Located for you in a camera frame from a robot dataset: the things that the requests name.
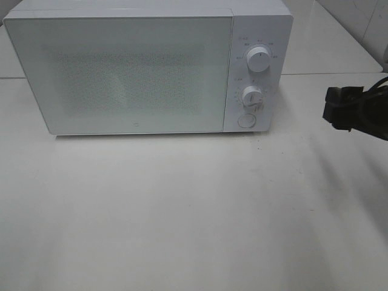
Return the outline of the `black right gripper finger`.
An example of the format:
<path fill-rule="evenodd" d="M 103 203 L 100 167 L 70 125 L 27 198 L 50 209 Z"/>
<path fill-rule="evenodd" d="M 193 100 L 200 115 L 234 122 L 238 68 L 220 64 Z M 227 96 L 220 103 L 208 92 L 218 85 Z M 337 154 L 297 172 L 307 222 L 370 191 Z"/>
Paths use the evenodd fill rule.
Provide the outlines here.
<path fill-rule="evenodd" d="M 325 105 L 323 119 L 326 120 L 336 130 L 350 132 L 353 126 L 353 113 L 346 108 Z"/>
<path fill-rule="evenodd" d="M 334 107 L 345 107 L 358 103 L 364 93 L 364 87 L 329 87 L 325 102 Z"/>

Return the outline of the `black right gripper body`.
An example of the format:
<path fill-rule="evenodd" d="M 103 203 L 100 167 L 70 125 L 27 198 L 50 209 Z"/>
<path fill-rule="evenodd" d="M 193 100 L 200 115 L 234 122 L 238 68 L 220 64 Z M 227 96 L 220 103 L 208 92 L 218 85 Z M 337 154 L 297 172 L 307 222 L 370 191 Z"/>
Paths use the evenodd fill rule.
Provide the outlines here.
<path fill-rule="evenodd" d="M 349 132 L 357 130 L 387 141 L 387 86 L 351 87 L 350 100 L 355 103 Z"/>

